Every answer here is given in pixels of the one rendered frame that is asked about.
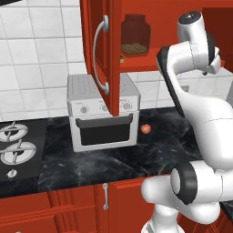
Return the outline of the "white toaster oven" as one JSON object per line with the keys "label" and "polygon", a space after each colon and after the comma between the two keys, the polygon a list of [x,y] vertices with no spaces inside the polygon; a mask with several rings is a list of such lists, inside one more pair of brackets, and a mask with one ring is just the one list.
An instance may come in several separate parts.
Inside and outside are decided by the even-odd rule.
{"label": "white toaster oven", "polygon": [[75,152],[134,146],[140,93],[128,74],[120,74],[119,116],[112,116],[91,75],[67,77],[66,102]]}

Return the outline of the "red base cupboard panel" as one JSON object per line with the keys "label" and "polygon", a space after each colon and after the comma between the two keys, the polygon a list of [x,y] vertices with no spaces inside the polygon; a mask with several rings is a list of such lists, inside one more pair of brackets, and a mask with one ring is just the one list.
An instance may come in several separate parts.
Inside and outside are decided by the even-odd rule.
{"label": "red base cupboard panel", "polygon": [[94,187],[1,198],[0,233],[97,233]]}

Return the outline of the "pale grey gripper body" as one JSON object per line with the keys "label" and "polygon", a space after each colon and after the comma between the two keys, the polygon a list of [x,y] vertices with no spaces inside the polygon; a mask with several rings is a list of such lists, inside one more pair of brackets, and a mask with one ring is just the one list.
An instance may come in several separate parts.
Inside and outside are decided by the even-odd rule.
{"label": "pale grey gripper body", "polygon": [[213,74],[215,75],[218,70],[220,69],[221,61],[219,56],[219,48],[215,48],[215,57],[213,61],[210,63],[209,66],[205,67],[203,70],[203,74],[206,76],[207,74]]}

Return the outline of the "black gas hob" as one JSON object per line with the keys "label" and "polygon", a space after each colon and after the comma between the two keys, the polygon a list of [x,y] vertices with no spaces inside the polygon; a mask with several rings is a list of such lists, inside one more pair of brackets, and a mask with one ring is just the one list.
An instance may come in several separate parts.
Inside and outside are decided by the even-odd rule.
{"label": "black gas hob", "polygon": [[47,119],[0,123],[0,181],[38,177]]}

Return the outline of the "red wall cabinet door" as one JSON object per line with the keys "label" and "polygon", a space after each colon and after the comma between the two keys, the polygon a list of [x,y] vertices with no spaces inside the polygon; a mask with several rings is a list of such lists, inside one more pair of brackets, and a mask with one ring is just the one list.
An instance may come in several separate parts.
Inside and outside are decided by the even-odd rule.
{"label": "red wall cabinet door", "polygon": [[121,0],[79,0],[86,71],[110,114],[119,114]]}

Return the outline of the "dark glass jar with grains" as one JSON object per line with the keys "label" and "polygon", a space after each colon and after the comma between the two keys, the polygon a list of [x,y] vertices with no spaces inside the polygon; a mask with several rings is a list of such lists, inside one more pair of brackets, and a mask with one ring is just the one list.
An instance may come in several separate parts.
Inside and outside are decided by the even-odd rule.
{"label": "dark glass jar with grains", "polygon": [[146,56],[150,44],[150,25],[146,16],[141,14],[127,14],[121,23],[120,49],[124,56]]}

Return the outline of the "red base cupboard door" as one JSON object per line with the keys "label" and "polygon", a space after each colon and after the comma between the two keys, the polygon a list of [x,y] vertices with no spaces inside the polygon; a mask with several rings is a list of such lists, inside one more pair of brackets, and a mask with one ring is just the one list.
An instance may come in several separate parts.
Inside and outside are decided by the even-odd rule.
{"label": "red base cupboard door", "polygon": [[144,180],[142,177],[108,184],[108,233],[141,233],[154,208],[142,198]]}

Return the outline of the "red wall cabinet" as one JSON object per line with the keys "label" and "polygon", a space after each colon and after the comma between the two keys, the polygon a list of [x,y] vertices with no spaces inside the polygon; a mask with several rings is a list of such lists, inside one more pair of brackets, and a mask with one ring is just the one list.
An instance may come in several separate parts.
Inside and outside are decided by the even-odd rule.
{"label": "red wall cabinet", "polygon": [[205,28],[215,40],[223,66],[233,72],[233,0],[122,0],[125,14],[143,14],[151,26],[147,56],[130,57],[120,65],[121,72],[157,70],[155,56],[161,46],[177,43],[177,20],[186,12],[200,11]]}

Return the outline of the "small red tomato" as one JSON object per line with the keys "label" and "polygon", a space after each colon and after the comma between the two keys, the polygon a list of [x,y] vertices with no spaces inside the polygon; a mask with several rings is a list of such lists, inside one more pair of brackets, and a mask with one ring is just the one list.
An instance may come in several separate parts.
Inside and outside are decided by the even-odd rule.
{"label": "small red tomato", "polygon": [[144,124],[140,127],[140,131],[142,134],[149,134],[151,132],[151,125],[149,124]]}

